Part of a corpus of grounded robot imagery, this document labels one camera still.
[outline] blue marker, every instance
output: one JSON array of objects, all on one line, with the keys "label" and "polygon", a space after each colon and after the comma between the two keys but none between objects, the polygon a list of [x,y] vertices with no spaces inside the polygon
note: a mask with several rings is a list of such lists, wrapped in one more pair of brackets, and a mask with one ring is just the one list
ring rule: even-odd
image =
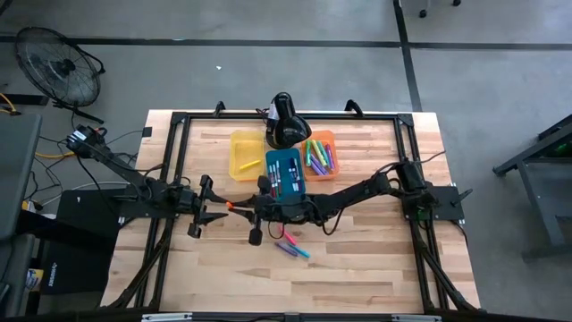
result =
[{"label": "blue marker", "polygon": [[288,243],[288,246],[290,246],[293,250],[295,250],[298,254],[302,255],[302,257],[305,258],[310,258],[310,254],[305,251],[302,250],[300,247],[296,246],[296,245],[292,245],[290,242]]}]

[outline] pink marker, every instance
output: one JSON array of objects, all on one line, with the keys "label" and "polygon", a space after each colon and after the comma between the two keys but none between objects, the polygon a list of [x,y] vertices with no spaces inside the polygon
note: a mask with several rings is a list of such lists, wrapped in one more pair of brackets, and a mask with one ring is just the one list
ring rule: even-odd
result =
[{"label": "pink marker", "polygon": [[296,245],[296,240],[292,237],[289,233],[284,230],[284,225],[280,226],[281,233],[284,233],[284,237],[288,240],[289,243],[292,245]]}]

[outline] yellow plastic bin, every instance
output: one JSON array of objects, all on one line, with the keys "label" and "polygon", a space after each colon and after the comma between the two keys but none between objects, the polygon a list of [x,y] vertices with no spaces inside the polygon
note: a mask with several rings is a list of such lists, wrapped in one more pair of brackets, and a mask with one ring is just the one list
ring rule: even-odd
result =
[{"label": "yellow plastic bin", "polygon": [[[262,131],[235,131],[231,134],[229,175],[236,181],[258,180],[265,173],[265,138]],[[240,167],[260,160],[240,170]]]}]

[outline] purple marker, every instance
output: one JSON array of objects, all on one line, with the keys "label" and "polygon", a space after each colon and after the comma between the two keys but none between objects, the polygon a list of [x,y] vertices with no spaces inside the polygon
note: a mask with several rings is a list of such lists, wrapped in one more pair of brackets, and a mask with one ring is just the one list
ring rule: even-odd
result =
[{"label": "purple marker", "polygon": [[330,161],[330,169],[335,169],[336,165],[333,163],[333,157],[332,157],[332,149],[330,148],[329,144],[325,145],[325,151],[328,154],[328,159]]},{"label": "purple marker", "polygon": [[318,169],[320,169],[320,173],[322,173],[323,175],[328,174],[328,171],[322,166],[320,161],[318,161],[318,159],[314,157],[314,155],[311,155],[310,158],[312,159],[312,164],[314,164],[315,166],[317,166]]},{"label": "purple marker", "polygon": [[286,243],[284,242],[275,242],[274,245],[278,246],[279,249],[286,251],[287,253],[291,254],[293,257],[297,257],[298,256],[298,252],[293,250],[292,248],[290,248]]},{"label": "purple marker", "polygon": [[316,160],[311,160],[312,162],[312,169],[314,169],[314,172],[316,172],[316,174],[318,175],[326,175],[327,173],[324,172],[324,168],[322,167],[322,165],[320,165],[320,163]]},{"label": "purple marker", "polygon": [[312,161],[312,165],[311,165],[311,166],[312,166],[312,170],[314,170],[314,172],[315,172],[317,175],[324,175],[324,174],[322,173],[322,171],[320,170],[320,168],[315,165],[315,162],[314,162],[314,161]]}]

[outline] fan grille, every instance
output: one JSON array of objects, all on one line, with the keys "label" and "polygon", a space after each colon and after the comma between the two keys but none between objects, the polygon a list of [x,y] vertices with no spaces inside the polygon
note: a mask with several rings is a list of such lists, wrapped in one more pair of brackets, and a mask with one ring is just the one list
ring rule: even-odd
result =
[{"label": "fan grille", "polygon": [[99,74],[87,57],[64,35],[28,27],[16,36],[18,65],[45,95],[67,106],[91,105],[99,95]]}]

